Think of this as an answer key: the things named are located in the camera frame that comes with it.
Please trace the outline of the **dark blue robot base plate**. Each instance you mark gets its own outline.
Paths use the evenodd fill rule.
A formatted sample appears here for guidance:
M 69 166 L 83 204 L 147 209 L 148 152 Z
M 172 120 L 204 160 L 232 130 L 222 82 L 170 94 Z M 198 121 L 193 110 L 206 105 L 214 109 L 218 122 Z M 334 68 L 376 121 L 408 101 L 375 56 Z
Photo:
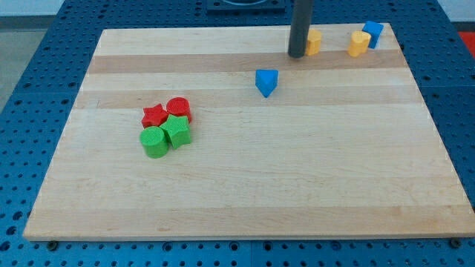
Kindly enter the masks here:
M 285 11 L 286 0 L 205 0 L 207 13 Z

